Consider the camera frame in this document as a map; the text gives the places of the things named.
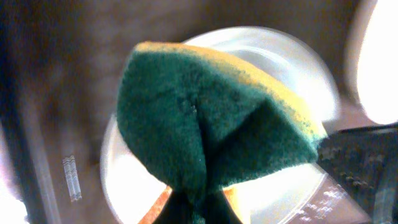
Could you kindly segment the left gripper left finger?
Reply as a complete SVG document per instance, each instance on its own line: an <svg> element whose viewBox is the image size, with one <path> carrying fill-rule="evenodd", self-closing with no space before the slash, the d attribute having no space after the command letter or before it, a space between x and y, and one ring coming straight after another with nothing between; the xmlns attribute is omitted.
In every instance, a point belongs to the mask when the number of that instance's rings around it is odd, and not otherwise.
<svg viewBox="0 0 398 224"><path fill-rule="evenodd" d="M193 208L183 192L173 191L153 224L192 224Z"/></svg>

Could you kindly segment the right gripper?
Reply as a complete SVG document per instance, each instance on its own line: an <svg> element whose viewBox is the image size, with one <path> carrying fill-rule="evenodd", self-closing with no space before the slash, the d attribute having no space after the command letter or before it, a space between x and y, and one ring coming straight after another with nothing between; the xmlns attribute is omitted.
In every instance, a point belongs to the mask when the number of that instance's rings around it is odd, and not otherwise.
<svg viewBox="0 0 398 224"><path fill-rule="evenodd" d="M372 218L397 217L397 125L338 131L320 144L317 164Z"/></svg>

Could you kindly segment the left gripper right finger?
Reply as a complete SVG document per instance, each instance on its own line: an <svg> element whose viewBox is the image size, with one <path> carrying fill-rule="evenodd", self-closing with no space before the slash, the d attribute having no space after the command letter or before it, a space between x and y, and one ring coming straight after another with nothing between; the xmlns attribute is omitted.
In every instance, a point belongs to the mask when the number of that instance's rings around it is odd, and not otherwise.
<svg viewBox="0 0 398 224"><path fill-rule="evenodd" d="M223 192L206 196L205 221L206 224L242 224Z"/></svg>

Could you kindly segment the white plate front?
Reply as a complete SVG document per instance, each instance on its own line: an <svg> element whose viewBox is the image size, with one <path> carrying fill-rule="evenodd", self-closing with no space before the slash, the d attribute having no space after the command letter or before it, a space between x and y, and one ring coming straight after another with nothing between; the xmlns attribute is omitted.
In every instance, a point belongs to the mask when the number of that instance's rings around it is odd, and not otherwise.
<svg viewBox="0 0 398 224"><path fill-rule="evenodd" d="M109 120L101 149L101 183L119 223L154 223L172 189L151 175L125 145L115 116ZM234 184L223 198L242 223L286 223L326 179L317 166L289 167L263 178Z"/></svg>

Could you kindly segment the white plate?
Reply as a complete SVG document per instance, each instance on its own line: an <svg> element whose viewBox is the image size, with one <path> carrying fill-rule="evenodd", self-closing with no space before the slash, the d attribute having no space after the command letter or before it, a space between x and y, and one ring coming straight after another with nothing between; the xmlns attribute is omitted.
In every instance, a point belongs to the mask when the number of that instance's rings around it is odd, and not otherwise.
<svg viewBox="0 0 398 224"><path fill-rule="evenodd" d="M266 27L240 26L210 31L184 42L239 57L301 96L328 128L340 117L340 99L331 72L307 44Z"/></svg>
<svg viewBox="0 0 398 224"><path fill-rule="evenodd" d="M397 0L361 1L345 51L354 101L377 124L397 122Z"/></svg>
<svg viewBox="0 0 398 224"><path fill-rule="evenodd" d="M172 189L151 175L125 145L115 116L109 120L101 149L101 183L119 223L154 223ZM286 223L326 179L317 166L289 167L263 178L234 184L223 198L242 223Z"/></svg>

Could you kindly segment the green and yellow sponge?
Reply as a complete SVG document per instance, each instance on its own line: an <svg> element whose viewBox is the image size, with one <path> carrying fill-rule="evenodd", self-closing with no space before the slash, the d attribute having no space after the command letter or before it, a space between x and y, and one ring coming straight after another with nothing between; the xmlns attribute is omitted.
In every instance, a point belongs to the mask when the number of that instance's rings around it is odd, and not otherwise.
<svg viewBox="0 0 398 224"><path fill-rule="evenodd" d="M326 138L280 81L233 55L178 43L133 48L116 121L149 173L187 195L193 223L206 223L207 195L313 163Z"/></svg>

